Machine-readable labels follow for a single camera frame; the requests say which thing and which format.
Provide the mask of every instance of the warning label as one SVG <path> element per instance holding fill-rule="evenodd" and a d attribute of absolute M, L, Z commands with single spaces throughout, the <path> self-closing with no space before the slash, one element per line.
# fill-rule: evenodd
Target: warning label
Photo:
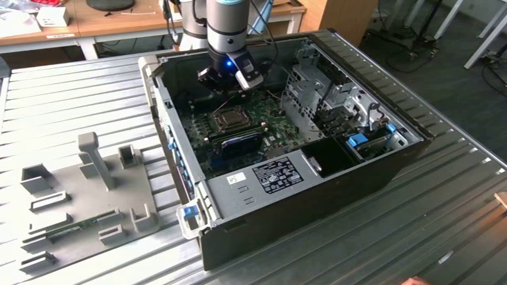
<path fill-rule="evenodd" d="M 269 194 L 303 181 L 302 175 L 299 175 L 289 157 L 254 168 L 254 173 Z"/>

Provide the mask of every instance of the cardboard box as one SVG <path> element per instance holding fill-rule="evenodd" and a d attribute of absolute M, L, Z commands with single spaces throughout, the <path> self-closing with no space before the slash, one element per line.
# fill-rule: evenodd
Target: cardboard box
<path fill-rule="evenodd" d="M 70 13 L 66 7 L 42 7 L 38 14 L 40 27 L 67 27 Z"/>

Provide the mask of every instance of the green circuit board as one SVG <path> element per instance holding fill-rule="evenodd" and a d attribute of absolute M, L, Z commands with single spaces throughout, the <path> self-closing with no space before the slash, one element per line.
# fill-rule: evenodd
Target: green circuit board
<path fill-rule="evenodd" d="M 239 105 L 241 108 L 229 105 L 223 107 L 225 112 L 237 108 L 235 110 L 239 110 L 237 112 L 249 117 L 249 127 L 238 131 L 222 129 L 221 122 L 217 119 L 217 111 L 182 117 L 190 143 L 209 179 L 283 155 L 306 143 L 298 127 L 286 115 L 281 114 L 281 96 L 281 93 L 258 91 Z M 261 148 L 227 160 L 221 159 L 219 143 L 254 132 L 263 134 Z M 210 138 L 221 133 L 226 134 L 222 135 L 221 139 L 210 142 Z"/>

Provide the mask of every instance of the metal workbench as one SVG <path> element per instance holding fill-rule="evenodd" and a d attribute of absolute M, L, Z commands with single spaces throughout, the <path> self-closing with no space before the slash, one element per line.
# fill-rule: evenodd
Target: metal workbench
<path fill-rule="evenodd" d="M 329 43 L 374 84 L 438 135 L 390 185 L 333 217 L 223 268 L 202 270 L 195 240 L 182 237 L 179 204 L 143 95 L 138 57 L 122 56 L 19 69 L 3 82 L 0 134 L 0 276 L 27 276 L 15 262 L 20 214 L 16 169 L 79 163 L 75 137 L 99 134 L 100 153 L 143 149 L 163 229 L 30 281 L 34 284 L 399 284 L 418 275 L 434 284 L 507 283 L 506 164 L 327 31 Z"/>

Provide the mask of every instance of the dark gray floor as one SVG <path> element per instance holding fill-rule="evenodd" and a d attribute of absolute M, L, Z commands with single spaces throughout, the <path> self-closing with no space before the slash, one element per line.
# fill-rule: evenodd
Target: dark gray floor
<path fill-rule="evenodd" d="M 394 1 L 382 0 L 382 9 L 390 10 Z M 407 10 L 411 1 L 406 1 Z M 419 30 L 431 4 L 426 4 L 414 24 Z M 438 30 L 449 8 L 442 7 L 433 25 L 431 35 Z M 474 51 L 482 44 L 477 37 L 485 24 L 458 14 L 438 47 L 441 51 L 433 61 L 417 72 L 406 74 L 394 71 L 386 64 L 386 57 L 402 48 L 371 37 L 361 46 L 374 60 L 402 80 L 403 83 L 437 107 L 437 109 L 493 150 L 507 160 L 507 97 L 498 94 L 485 83 L 482 78 L 483 64 L 479 62 L 470 70 L 463 68 Z M 497 49 L 507 42 L 499 37 L 491 49 Z M 489 81 L 506 91 L 498 78 L 487 70 Z"/>

